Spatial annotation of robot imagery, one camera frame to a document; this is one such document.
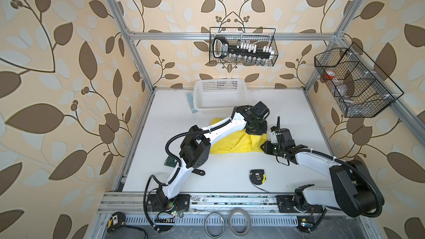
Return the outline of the yellow trousers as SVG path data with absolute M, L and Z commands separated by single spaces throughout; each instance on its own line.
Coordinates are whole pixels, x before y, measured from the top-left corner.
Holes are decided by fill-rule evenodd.
M 211 134 L 205 134 L 214 143 L 210 154 L 262 152 L 260 147 L 267 141 L 266 134 L 250 135 L 246 132 L 245 125 L 243 120 L 214 119 Z

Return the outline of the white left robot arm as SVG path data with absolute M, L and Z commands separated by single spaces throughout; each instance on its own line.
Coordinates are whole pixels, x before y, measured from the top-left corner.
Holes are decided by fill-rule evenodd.
M 269 115 L 269 108 L 261 101 L 254 106 L 236 106 L 229 117 L 213 125 L 203 128 L 195 125 L 189 131 L 169 139 L 165 151 L 177 161 L 177 165 L 164 183 L 155 175 L 150 175 L 143 195 L 143 212 L 152 229 L 158 233 L 164 231 L 151 220 L 147 210 L 148 188 L 152 180 L 158 184 L 155 191 L 157 201 L 160 203 L 160 212 L 168 212 L 176 204 L 175 201 L 189 175 L 208 160 L 210 149 L 214 144 L 242 130 L 248 135 L 264 135 L 267 132 L 266 119 Z

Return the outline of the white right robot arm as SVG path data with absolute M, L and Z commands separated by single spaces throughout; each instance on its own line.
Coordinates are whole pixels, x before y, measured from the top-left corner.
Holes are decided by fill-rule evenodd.
M 346 162 L 305 145 L 297 145 L 290 130 L 282 128 L 280 122 L 271 128 L 271 139 L 261 149 L 276 159 L 285 159 L 286 166 L 296 164 L 308 167 L 331 182 L 330 187 L 303 185 L 295 189 L 291 198 L 284 195 L 276 197 L 281 211 L 308 213 L 316 206 L 321 207 L 322 214 L 318 221 L 309 228 L 300 228 L 301 232 L 313 232 L 324 219 L 327 209 L 342 211 L 352 218 L 377 218 L 383 212 L 384 196 L 362 162 Z

